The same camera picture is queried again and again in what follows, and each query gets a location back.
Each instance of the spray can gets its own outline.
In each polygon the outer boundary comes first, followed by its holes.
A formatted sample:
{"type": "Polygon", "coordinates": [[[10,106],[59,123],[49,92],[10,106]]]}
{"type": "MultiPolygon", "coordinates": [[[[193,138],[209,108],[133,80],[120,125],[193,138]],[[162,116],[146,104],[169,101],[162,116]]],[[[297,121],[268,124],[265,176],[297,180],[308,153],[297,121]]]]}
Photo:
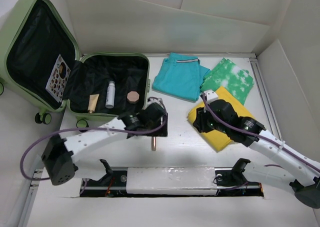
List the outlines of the spray can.
{"type": "Polygon", "coordinates": [[[112,109],[115,105],[115,93],[116,93],[116,87],[115,82],[110,81],[108,89],[106,91],[106,100],[105,100],[105,107],[107,109],[112,109]]]}

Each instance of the folded teal pants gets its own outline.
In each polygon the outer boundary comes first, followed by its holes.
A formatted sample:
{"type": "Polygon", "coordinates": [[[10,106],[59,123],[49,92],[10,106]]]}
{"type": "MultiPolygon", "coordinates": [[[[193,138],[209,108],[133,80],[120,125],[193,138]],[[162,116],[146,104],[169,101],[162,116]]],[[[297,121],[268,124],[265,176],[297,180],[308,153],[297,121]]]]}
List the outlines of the folded teal pants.
{"type": "Polygon", "coordinates": [[[200,65],[197,56],[171,53],[163,60],[161,69],[155,77],[152,88],[181,99],[197,101],[203,77],[209,72],[200,65]]]}

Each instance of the suitcase wheel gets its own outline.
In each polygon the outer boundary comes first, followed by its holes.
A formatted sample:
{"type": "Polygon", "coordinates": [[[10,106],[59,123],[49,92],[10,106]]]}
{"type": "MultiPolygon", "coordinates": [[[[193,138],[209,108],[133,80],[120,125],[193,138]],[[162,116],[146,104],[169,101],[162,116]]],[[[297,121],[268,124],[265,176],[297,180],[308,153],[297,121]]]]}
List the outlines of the suitcase wheel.
{"type": "Polygon", "coordinates": [[[52,119],[51,114],[45,113],[45,114],[43,114],[42,122],[43,122],[45,125],[48,125],[48,124],[50,124],[51,119],[52,119]]]}
{"type": "Polygon", "coordinates": [[[37,124],[42,124],[41,115],[39,113],[36,113],[34,122],[36,122],[37,124]]]}
{"type": "Polygon", "coordinates": [[[0,83],[0,95],[2,95],[5,91],[5,87],[2,83],[0,83]]]}
{"type": "Polygon", "coordinates": [[[34,117],[34,121],[37,123],[37,124],[42,124],[44,123],[45,125],[48,125],[50,124],[51,122],[51,114],[49,113],[44,113],[42,116],[40,113],[36,113],[35,117],[34,117]]]}
{"type": "Polygon", "coordinates": [[[89,124],[86,120],[80,119],[76,122],[76,127],[77,128],[88,128],[89,124]]]}

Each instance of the metal rod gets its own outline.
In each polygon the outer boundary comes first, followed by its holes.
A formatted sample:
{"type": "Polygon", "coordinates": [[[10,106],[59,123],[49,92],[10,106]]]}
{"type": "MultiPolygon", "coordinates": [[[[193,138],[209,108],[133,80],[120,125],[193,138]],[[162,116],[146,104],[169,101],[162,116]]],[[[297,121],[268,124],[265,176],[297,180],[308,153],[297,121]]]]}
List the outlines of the metal rod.
{"type": "Polygon", "coordinates": [[[157,149],[157,139],[156,137],[151,138],[151,150],[156,151],[157,149]]]}

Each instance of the sticker sheet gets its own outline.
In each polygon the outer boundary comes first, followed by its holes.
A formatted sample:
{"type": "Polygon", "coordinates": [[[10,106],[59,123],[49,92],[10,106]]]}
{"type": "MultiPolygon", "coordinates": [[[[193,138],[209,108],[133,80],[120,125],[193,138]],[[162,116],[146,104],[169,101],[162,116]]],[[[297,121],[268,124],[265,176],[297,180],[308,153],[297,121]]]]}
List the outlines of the sticker sheet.
{"type": "Polygon", "coordinates": [[[48,91],[57,102],[62,102],[69,74],[70,68],[62,58],[61,54],[59,54],[45,86],[46,91],[48,91]]]}

